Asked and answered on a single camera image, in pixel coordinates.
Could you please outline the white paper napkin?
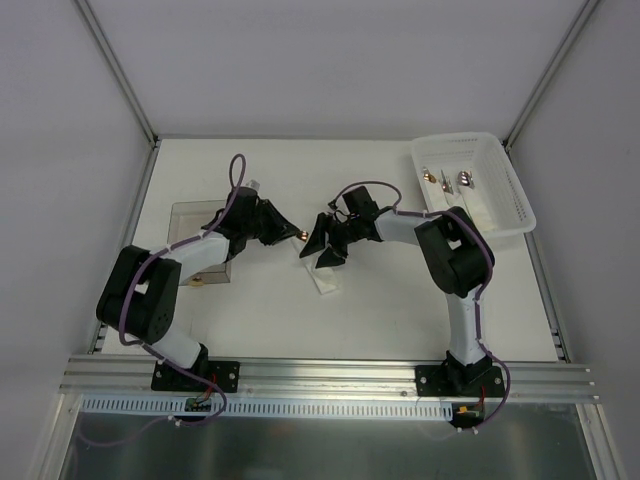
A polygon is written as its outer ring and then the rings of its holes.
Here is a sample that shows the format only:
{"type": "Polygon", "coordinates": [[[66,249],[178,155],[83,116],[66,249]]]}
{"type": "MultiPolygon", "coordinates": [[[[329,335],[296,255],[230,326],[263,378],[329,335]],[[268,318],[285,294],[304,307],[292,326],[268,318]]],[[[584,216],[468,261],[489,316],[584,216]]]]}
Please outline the white paper napkin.
{"type": "Polygon", "coordinates": [[[340,290],[340,282],[332,268],[316,268],[313,260],[305,260],[303,265],[320,295],[327,295],[340,290]]]}

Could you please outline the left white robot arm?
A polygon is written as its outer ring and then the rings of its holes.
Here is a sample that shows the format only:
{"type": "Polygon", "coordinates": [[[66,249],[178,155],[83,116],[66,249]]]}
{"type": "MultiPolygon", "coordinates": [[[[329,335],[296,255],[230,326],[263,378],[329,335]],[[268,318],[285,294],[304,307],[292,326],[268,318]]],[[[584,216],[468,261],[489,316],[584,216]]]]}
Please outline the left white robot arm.
{"type": "Polygon", "coordinates": [[[178,289],[202,270],[233,260],[249,241],[277,245],[301,230],[256,189],[231,192],[224,208],[192,236],[155,251],[123,248],[96,307],[96,317],[125,345],[141,346],[174,368],[188,390],[211,380],[208,349],[174,325],[178,289]]]}

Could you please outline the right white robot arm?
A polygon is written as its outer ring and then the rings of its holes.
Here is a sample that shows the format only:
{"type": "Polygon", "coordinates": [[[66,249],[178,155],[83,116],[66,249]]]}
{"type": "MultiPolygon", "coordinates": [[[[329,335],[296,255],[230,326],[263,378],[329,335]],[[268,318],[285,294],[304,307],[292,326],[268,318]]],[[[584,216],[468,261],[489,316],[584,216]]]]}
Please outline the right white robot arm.
{"type": "Polygon", "coordinates": [[[332,200],[330,211],[317,215],[299,257],[317,255],[318,268],[333,268],[345,264],[348,246],[361,240],[419,247],[447,301],[450,343],[445,378],[455,393],[472,394],[493,366],[481,330],[482,297],[495,257],[471,218],[461,207],[435,212],[401,211],[397,204],[380,207],[364,182],[345,187],[337,197],[347,207],[345,218],[338,218],[337,201],[332,200]]]}

